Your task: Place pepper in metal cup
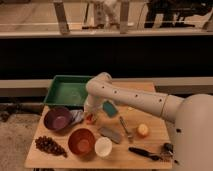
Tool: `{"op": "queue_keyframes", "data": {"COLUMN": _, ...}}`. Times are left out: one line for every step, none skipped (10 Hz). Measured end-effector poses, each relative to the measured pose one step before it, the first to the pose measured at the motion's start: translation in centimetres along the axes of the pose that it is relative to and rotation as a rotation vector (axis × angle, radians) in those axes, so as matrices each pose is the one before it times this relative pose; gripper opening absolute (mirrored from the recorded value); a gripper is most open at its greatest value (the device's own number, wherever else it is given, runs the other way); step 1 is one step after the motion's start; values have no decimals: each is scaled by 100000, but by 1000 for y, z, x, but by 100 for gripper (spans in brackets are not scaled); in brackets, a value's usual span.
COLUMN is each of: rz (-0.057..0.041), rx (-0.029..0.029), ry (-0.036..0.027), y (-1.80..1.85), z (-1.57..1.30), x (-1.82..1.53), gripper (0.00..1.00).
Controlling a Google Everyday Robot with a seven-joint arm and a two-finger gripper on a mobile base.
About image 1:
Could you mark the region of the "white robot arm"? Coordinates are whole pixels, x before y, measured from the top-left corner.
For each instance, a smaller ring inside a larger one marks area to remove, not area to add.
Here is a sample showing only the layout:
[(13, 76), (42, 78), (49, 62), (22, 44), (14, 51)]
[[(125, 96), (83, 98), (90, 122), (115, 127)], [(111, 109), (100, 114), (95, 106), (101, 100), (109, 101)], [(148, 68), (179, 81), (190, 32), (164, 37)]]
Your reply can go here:
[(84, 110), (96, 114), (113, 100), (175, 124), (172, 171), (213, 171), (213, 95), (181, 98), (118, 87), (102, 72), (86, 83)]

